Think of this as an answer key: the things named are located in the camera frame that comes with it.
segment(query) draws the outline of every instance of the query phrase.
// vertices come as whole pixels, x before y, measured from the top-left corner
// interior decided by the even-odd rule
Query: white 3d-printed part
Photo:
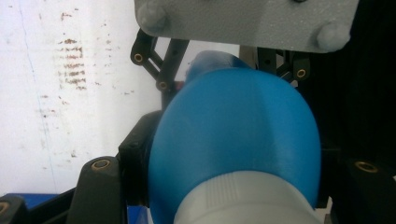
[[[175,224],[319,224],[303,194],[285,180],[263,172],[216,176],[186,195]]]
[[[350,30],[359,0],[302,3],[293,0],[135,0],[134,3],[137,22],[149,35],[328,52],[333,48],[319,46],[320,30],[329,23],[343,24],[344,30]],[[332,46],[332,43],[321,44]]]

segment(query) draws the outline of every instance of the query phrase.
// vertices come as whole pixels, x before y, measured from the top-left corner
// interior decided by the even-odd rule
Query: screw hole
[[[298,70],[298,72],[297,72],[297,77],[298,78],[303,78],[303,77],[305,77],[305,75],[306,75],[306,72],[305,72],[304,69]]]
[[[367,173],[375,174],[378,172],[378,168],[376,168],[374,165],[372,165],[369,162],[356,161],[355,166]]]
[[[99,160],[93,163],[93,165],[91,166],[91,168],[93,170],[101,170],[106,168],[108,165],[110,164],[109,160]]]
[[[5,213],[8,208],[9,208],[9,203],[1,202],[0,203],[0,215]]]
[[[168,85],[166,84],[166,82],[160,82],[160,88],[161,90],[166,90],[166,88],[168,88]]]
[[[136,54],[134,56],[134,60],[137,61],[138,63],[143,62],[143,56],[141,54]]]

